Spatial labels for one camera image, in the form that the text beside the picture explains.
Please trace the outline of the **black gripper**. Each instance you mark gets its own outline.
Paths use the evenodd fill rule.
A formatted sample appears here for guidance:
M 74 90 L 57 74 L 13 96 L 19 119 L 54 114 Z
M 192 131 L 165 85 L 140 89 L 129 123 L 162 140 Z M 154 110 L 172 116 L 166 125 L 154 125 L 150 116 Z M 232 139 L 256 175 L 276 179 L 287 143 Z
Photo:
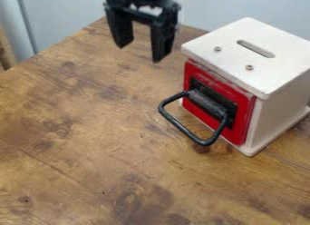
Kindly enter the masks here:
M 105 0 L 113 42 L 124 48 L 134 39 L 133 21 L 149 26 L 152 62 L 172 51 L 180 4 L 174 0 Z

